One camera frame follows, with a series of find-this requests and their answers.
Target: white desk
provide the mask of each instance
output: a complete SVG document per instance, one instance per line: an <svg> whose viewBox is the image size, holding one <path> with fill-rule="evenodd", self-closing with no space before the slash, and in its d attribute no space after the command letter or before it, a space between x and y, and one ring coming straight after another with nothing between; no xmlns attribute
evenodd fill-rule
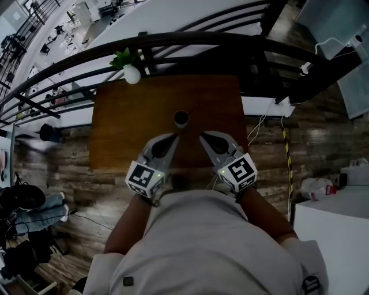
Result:
<svg viewBox="0 0 369 295"><path fill-rule="evenodd" d="M5 126L2 130L7 132L6 137L0 137L0 149L6 152L6 168L4 171L4 181L0 181L0 188L14 185L13 159L16 136L26 134L40 139L39 134L17 127L14 124Z"/></svg>

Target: metal railing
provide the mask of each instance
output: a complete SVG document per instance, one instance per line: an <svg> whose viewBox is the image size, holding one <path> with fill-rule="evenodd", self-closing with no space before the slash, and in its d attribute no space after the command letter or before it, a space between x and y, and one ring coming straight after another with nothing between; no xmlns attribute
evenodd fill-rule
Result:
<svg viewBox="0 0 369 295"><path fill-rule="evenodd" d="M18 31L9 37L0 56L0 99L9 91L15 72L33 38L62 2L63 0L44 0L34 8Z"/></svg>
<svg viewBox="0 0 369 295"><path fill-rule="evenodd" d="M212 45L215 48L221 48L224 52L228 52L229 56L234 55L233 59L227 59L229 67L226 69L216 70L213 69L204 71L208 65L217 63L217 60L208 60L204 58L203 52L195 56L183 56L175 58L156 58L153 55L153 48L167 47L167 46L189 46L189 45ZM113 67L106 67L103 69L90 71L85 74L77 75L72 78L68 78L50 87L39 90L38 92L24 97L22 93L26 92L29 88L42 82L43 80L58 74L64 70L70 69L74 66L82 65L83 63L96 60L105 56L110 56L116 51L124 51L125 48L129 48L131 54L139 56L139 52L142 51L142 57L137 58L134 62L134 66L140 71L142 78L160 76L160 75L172 75L172 74L233 74L239 77L240 84L243 82L245 76L244 72L255 65L258 72L254 75L246 76L247 79L255 81L266 81L266 84L272 87L275 80L288 81L288 86L283 86L283 92L277 99L279 103L286 96L289 97L290 102L302 103L308 99L313 98L316 94L326 89L329 85L336 82L339 78L346 75L357 65L361 63L355 50L351 47L345 47L335 58L327 60L324 57L315 55L306 50L289 46L277 41L268 40L261 36L246 36L233 33L219 33L219 32L173 32L173 33L161 33L154 35L141 35L129 39L118 40L112 43L103 44L89 50L77 53L70 56L46 69L37 73L30 79L23 82L21 85L10 91L10 93L0 102L0 107L3 109L5 104L11 100L18 100L19 102L13 104L7 109L3 109L0 114L1 124L3 127L7 124L15 123L21 125L29 123L34 120L53 116L60 117L60 114L77 109L93 107L93 101L95 99L95 90L102 85L116 83L116 81L104 80L101 83L79 87L71 91L67 91L56 96L45 98L44 100L36 103L32 99L36 96L45 93L52 88L60 87L68 83L78 81L87 77L93 77L95 75L115 72ZM294 59L310 62L312 67L309 69L309 73L304 76L298 75L300 78L290 79L287 77L275 76L272 74L271 69L283 69L284 71L290 71L293 73L301 73L298 67L288 66L281 63L269 62L264 52L273 52L289 56ZM157 69L157 65L175 64L162 71ZM265 88L255 89L253 96L263 96ZM76 93L82 93L82 97L73 100L67 100L60 104L44 106L52 100L71 96ZM83 103L84 105L75 106L75 103ZM17 112L11 112L20 104L27 104L26 108ZM20 112L24 112L27 109L36 108L37 111L26 114L21 118L15 116Z"/></svg>

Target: wooden floor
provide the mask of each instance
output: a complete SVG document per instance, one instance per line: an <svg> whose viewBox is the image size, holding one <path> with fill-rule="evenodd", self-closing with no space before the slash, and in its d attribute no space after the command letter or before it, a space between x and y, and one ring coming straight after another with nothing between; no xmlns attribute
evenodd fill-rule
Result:
<svg viewBox="0 0 369 295"><path fill-rule="evenodd" d="M296 10L286 6L270 34L272 39L313 50L302 35L291 27ZM246 119L250 132L258 119ZM350 159L369 156L369 128L366 119L351 122L337 85L309 102L298 105L291 118L284 119L290 142L295 195L305 177L327 176L346 166ZM39 186L45 194L64 191L70 208L78 214L113 228L132 196L120 171L89 169L90 127L63 131L65 143L36 146L43 152L24 145L15 148L14 170L23 181ZM287 213L288 171L280 119L266 119L249 152L258 169L258 191L281 213ZM191 188L205 188L211 169L191 171ZM65 294L78 279L88 273L94 254L101 253L110 230L90 220L71 216L57 229L71 234L67 242L70 254L53 254L49 264L41 264L37 272L50 281L64 285Z"/></svg>

